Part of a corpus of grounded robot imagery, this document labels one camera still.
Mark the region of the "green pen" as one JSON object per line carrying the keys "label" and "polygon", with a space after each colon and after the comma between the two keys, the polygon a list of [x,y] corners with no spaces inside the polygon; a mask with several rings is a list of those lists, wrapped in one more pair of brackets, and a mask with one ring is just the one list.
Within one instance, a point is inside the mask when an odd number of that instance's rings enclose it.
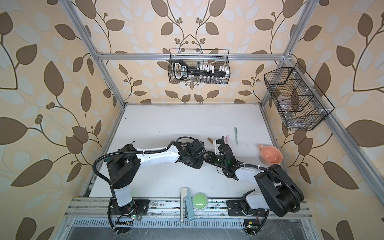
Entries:
{"label": "green pen", "polygon": [[234,127],[234,133],[235,133],[235,142],[236,142],[236,145],[239,144],[239,140],[238,140],[238,129],[237,127]]}

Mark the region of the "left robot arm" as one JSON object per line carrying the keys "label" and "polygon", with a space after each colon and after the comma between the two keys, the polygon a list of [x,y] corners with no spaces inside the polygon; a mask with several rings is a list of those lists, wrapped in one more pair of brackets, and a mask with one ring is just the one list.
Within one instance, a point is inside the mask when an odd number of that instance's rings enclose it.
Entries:
{"label": "left robot arm", "polygon": [[167,147],[155,149],[137,149],[133,144],[128,144],[116,152],[97,158],[92,170],[107,182],[112,200],[119,207],[126,207],[133,204],[130,184],[141,167],[181,162],[200,169],[205,152],[204,143],[192,137],[179,137]]}

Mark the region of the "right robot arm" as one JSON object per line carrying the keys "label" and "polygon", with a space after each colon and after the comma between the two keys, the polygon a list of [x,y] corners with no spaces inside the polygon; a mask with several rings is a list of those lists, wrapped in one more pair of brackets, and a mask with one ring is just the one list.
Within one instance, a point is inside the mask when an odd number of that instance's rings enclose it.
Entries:
{"label": "right robot arm", "polygon": [[240,211],[252,216],[256,210],[272,211],[279,217],[301,210],[304,195],[280,165],[269,167],[237,161],[224,139],[217,140],[215,151],[203,155],[206,163],[221,169],[221,174],[236,181],[256,184],[261,191],[248,191],[240,198]]}

